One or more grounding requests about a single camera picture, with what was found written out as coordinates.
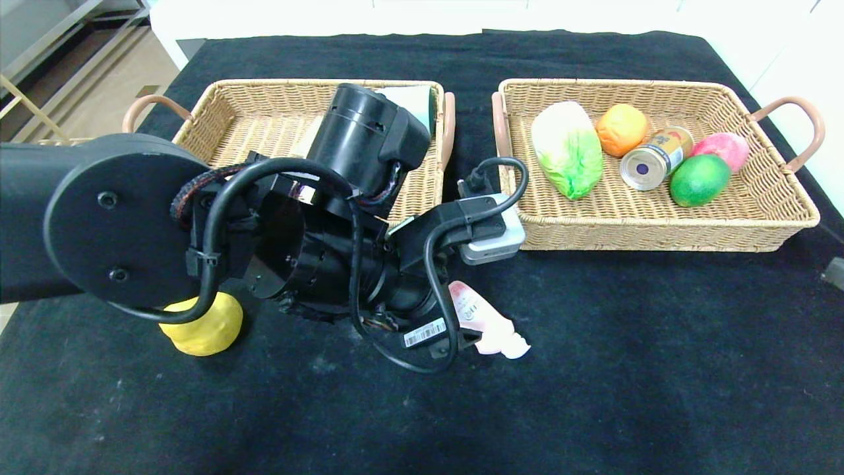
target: screw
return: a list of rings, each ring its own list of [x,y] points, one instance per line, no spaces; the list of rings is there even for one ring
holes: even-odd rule
[[[102,191],[97,194],[97,203],[107,210],[114,210],[117,206],[117,193],[113,191]]]
[[[129,271],[120,267],[115,267],[108,271],[108,279],[118,284],[122,284],[129,280]]]

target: wicker basket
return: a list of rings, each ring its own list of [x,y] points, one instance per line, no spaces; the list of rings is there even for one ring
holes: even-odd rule
[[[454,95],[430,81],[346,79],[231,79],[211,84],[188,112],[163,96],[145,96],[130,107],[123,131],[152,102],[161,102],[185,122],[173,142],[208,163],[224,167],[240,163],[250,150],[265,156],[287,156],[316,117],[331,104],[341,83],[370,89],[428,85],[436,99],[436,128],[422,165],[408,173],[390,212],[391,225],[420,215],[442,201],[442,175],[454,140]]]
[[[530,138],[534,118],[558,101],[579,102],[593,121],[612,105],[626,102],[648,116],[650,133],[679,125],[695,141],[717,132],[734,132],[747,139],[750,157],[710,204],[683,208],[671,200],[667,182],[647,192],[625,185],[619,159],[604,154],[601,181],[589,195],[572,201],[545,178]],[[801,106],[815,126],[812,145],[788,164],[757,123],[786,102]],[[817,111],[796,97],[750,114],[732,90],[718,84],[508,79],[493,94],[493,119],[499,156],[523,159],[533,178],[518,203],[527,233],[522,249],[764,252],[776,250],[794,233],[820,220],[794,171],[820,146],[824,125]],[[500,181],[501,189],[512,193],[516,173],[501,167]]]

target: brown basket handle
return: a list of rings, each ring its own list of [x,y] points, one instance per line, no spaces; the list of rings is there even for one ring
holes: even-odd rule
[[[498,150],[498,156],[512,156],[513,145],[504,114],[504,96],[500,92],[492,93],[492,129],[495,133],[495,148]]]
[[[182,120],[193,120],[191,113],[186,108],[176,104],[176,102],[171,98],[160,96],[158,94],[150,94],[149,96],[138,98],[131,106],[129,106],[129,109],[126,111],[126,115],[123,116],[124,134],[131,134],[135,131],[135,121],[138,120],[138,115],[146,106],[154,102],[168,106],[173,112],[178,114]]]
[[[448,161],[452,158],[452,150],[454,150],[454,125],[457,118],[455,117],[455,98],[453,92],[447,92],[445,96],[445,111],[443,111],[442,118],[442,164],[440,171],[446,170]]]
[[[809,116],[809,120],[812,121],[812,126],[814,127],[814,137],[812,138],[812,142],[809,144],[809,147],[803,151],[802,154],[794,157],[790,162],[786,164],[786,169],[791,172],[796,172],[806,161],[814,155],[816,151],[820,148],[820,145],[824,143],[824,137],[826,136],[826,126],[824,125],[824,119],[820,116],[820,112],[818,109],[813,106],[809,101],[806,101],[803,97],[797,96],[788,96],[783,97],[782,99],[777,99],[773,101],[771,104],[768,104],[765,107],[762,107],[759,111],[750,115],[750,118],[759,122],[763,118],[767,117],[768,114],[773,112],[774,109],[778,108],[783,104],[796,104],[803,112],[806,112],[806,115]]]

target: lettuce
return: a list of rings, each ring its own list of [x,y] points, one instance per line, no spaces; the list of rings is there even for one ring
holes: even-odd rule
[[[533,120],[531,139],[545,176],[567,198],[586,196],[601,179],[601,141],[580,104],[549,106]]]

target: beverage can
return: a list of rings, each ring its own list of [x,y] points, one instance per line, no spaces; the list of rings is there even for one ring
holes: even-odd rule
[[[640,191],[654,189],[679,167],[694,145],[691,133],[685,128],[659,130],[621,159],[621,178],[631,188]]]

